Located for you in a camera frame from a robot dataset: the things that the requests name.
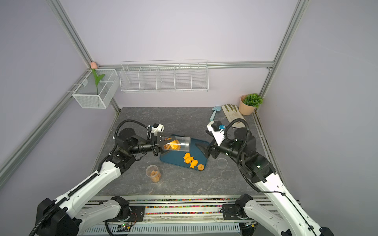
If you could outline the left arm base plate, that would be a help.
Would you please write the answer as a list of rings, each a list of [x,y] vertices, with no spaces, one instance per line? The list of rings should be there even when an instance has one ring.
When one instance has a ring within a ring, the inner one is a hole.
[[[108,222],[142,222],[145,215],[145,206],[128,206],[121,209],[119,214]]]

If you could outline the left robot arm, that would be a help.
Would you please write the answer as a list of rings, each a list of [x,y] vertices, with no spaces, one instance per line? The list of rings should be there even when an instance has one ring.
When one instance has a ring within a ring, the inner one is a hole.
[[[115,144],[97,169],[77,186],[51,200],[46,198],[37,207],[31,236],[76,236],[100,223],[115,219],[136,221],[128,200],[115,196],[107,203],[83,211],[82,208],[104,187],[124,174],[136,155],[152,152],[157,156],[175,137],[164,134],[162,124],[144,125],[135,120],[122,121],[114,133]]]

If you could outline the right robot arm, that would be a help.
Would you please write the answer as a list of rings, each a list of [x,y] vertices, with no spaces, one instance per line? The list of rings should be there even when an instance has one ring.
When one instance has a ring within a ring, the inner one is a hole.
[[[247,184],[263,193],[273,204],[279,216],[262,207],[250,195],[244,194],[235,202],[235,214],[251,218],[275,236],[331,236],[332,231],[320,226],[300,206],[285,187],[272,163],[257,152],[256,139],[248,123],[235,119],[224,126],[220,121],[210,121],[207,134],[211,143],[202,148],[206,157],[229,156],[237,165]]]

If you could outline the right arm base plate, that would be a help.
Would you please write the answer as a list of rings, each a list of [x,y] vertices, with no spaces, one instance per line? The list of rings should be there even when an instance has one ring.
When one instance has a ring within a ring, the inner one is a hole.
[[[223,204],[220,213],[224,220],[252,220],[244,211],[246,205],[241,204]]]

